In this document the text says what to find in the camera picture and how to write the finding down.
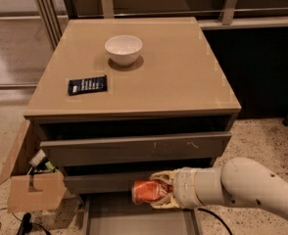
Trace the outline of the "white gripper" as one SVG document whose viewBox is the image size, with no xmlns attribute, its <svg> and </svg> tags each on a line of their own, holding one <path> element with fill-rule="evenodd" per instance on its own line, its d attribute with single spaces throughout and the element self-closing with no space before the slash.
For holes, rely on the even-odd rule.
<svg viewBox="0 0 288 235">
<path fill-rule="evenodd" d="M 155 172 L 150 179 L 158 182 L 166 188 L 173 189 L 173 194 L 168 193 L 159 201 L 153 202 L 150 206 L 153 209 L 189 209 L 198 207 L 198 197 L 195 190 L 194 180 L 197 169 L 184 167 L 178 170 L 163 170 Z"/>
</svg>

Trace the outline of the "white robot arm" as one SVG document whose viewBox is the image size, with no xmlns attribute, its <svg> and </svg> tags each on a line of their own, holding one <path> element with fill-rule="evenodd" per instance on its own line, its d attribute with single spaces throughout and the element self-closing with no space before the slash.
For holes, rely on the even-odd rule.
<svg viewBox="0 0 288 235">
<path fill-rule="evenodd" d="M 155 209 L 256 208 L 288 221 L 288 182 L 248 158 L 233 158 L 220 167 L 160 171 L 151 178 L 172 187 L 151 204 Z"/>
</svg>

